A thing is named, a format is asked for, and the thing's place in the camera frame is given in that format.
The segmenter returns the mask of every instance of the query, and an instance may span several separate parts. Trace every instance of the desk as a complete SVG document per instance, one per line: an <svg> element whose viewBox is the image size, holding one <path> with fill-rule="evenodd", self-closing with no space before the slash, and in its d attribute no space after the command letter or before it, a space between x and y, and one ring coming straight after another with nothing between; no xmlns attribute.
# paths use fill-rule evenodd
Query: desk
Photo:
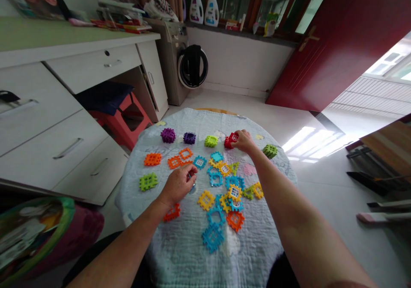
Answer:
<svg viewBox="0 0 411 288"><path fill-rule="evenodd" d="M103 205L128 155L72 94L105 80L133 85L154 122L168 109L156 33L0 18L0 182Z"/></svg>

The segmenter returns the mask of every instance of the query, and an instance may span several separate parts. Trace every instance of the laundry detergent bottle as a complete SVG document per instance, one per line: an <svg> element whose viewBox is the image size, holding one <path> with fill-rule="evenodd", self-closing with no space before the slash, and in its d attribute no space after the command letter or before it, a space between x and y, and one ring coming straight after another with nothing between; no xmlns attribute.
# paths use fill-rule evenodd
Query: laundry detergent bottle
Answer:
<svg viewBox="0 0 411 288"><path fill-rule="evenodd" d="M201 0L191 0L190 4L190 21L197 24L204 22L204 9Z"/></svg>
<svg viewBox="0 0 411 288"><path fill-rule="evenodd" d="M205 11L205 22L204 24L208 26L218 26L218 20L220 19L220 14L218 13L217 0L208 0L207 9Z"/></svg>

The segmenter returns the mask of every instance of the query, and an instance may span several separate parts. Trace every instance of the window sill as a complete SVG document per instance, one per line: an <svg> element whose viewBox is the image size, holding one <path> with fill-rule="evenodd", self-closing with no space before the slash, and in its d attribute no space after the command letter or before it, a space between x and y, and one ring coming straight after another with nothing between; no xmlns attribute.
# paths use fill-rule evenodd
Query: window sill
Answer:
<svg viewBox="0 0 411 288"><path fill-rule="evenodd" d="M260 36L257 34L252 34L249 33L247 31L233 31L233 30L225 30L224 28L221 27L212 27L212 26L207 26L207 25L200 25L200 24L196 24L190 21L186 21L185 22L186 27L189 28L198 28L198 29L202 29L202 30L207 30L207 31L214 31L214 32L218 32L218 33L223 33L223 34L227 34L230 36L238 36L238 37L242 37L242 38L247 38L247 39L252 39L252 40L257 40L257 41L262 41L262 42L267 42L267 43L272 43L272 44L277 44L277 45L282 45L282 46L287 46L287 47L291 47L291 48L295 48L298 46L298 43L296 42L292 42L289 40L285 40L285 39L280 39L280 38L266 38L264 36Z"/></svg>

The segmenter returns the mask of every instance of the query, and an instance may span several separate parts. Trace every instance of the washing machine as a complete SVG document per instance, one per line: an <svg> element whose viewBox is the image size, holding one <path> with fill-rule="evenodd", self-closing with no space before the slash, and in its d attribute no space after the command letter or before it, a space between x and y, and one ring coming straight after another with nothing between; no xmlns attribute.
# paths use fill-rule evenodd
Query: washing machine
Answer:
<svg viewBox="0 0 411 288"><path fill-rule="evenodd" d="M180 106L190 90L201 86L207 76L208 61L201 50L200 79L196 85L190 84L188 61L184 49L188 47L187 29L184 23L167 22L144 18L153 28L152 31L161 35L156 40L158 57L160 58L164 83L168 96L168 104Z"/></svg>

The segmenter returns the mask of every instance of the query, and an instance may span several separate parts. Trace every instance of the green block cube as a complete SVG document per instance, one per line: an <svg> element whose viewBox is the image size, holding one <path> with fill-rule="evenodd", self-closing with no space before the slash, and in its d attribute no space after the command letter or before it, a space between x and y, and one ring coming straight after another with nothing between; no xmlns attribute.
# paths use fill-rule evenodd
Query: green block cube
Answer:
<svg viewBox="0 0 411 288"><path fill-rule="evenodd" d="M204 146L209 147L209 148L214 148L218 143L218 137L208 135L205 138Z"/></svg>
<svg viewBox="0 0 411 288"><path fill-rule="evenodd" d="M277 155L277 147L274 145L268 144L267 146L264 147L262 152L269 158L272 159Z"/></svg>
<svg viewBox="0 0 411 288"><path fill-rule="evenodd" d="M144 175L142 178L140 178L140 189L143 192L152 189L157 184L158 181L155 173Z"/></svg>

